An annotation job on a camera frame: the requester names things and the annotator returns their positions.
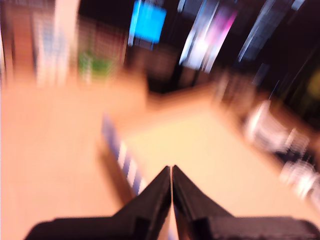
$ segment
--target striped object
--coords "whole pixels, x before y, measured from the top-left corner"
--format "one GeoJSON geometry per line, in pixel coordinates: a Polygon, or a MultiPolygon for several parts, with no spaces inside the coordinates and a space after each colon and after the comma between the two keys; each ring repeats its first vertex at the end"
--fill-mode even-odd
{"type": "MultiPolygon", "coordinates": [[[[104,116],[102,123],[102,135],[112,153],[117,159],[119,167],[133,192],[138,196],[146,187],[147,183],[139,172],[138,165],[133,157],[128,153],[126,144],[119,139],[116,129],[109,117],[104,116]]],[[[172,229],[169,229],[169,240],[176,240],[172,229]]]]}

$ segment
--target blue screen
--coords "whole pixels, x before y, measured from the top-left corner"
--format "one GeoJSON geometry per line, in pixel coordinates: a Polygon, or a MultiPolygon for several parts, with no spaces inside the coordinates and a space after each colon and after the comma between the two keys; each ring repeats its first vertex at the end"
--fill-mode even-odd
{"type": "Polygon", "coordinates": [[[129,35],[157,44],[166,14],[167,11],[163,8],[135,1],[129,35]]]}

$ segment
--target green object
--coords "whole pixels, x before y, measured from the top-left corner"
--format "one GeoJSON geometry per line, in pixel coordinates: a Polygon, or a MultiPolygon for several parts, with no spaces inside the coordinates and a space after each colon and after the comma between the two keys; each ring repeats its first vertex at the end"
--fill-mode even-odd
{"type": "Polygon", "coordinates": [[[78,70],[82,76],[90,74],[91,78],[107,77],[111,72],[113,62],[98,58],[90,52],[81,52],[78,59],[78,70]]]}

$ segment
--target table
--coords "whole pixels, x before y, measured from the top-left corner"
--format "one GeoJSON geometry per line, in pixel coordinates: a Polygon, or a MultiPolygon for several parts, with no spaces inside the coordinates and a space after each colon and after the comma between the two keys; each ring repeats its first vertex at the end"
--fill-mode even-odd
{"type": "MultiPolygon", "coordinates": [[[[235,217],[291,216],[320,227],[312,204],[279,181],[281,165],[248,145],[227,116],[203,97],[190,105],[170,104],[115,129],[146,184],[166,165],[178,165],[235,217]]],[[[173,211],[169,219],[176,228],[173,211]]]]}

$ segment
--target white object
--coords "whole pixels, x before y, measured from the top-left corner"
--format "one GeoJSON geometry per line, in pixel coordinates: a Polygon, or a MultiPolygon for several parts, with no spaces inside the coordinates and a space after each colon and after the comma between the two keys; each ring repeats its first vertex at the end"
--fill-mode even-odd
{"type": "Polygon", "coordinates": [[[300,181],[295,186],[294,190],[295,193],[301,199],[305,199],[309,191],[313,188],[314,184],[320,181],[320,174],[314,172],[310,174],[309,172],[306,173],[303,177],[300,178],[300,181]]]}
{"type": "Polygon", "coordinates": [[[290,147],[288,130],[270,114],[270,100],[263,101],[249,115],[244,127],[247,141],[267,152],[286,153],[290,147]]]}

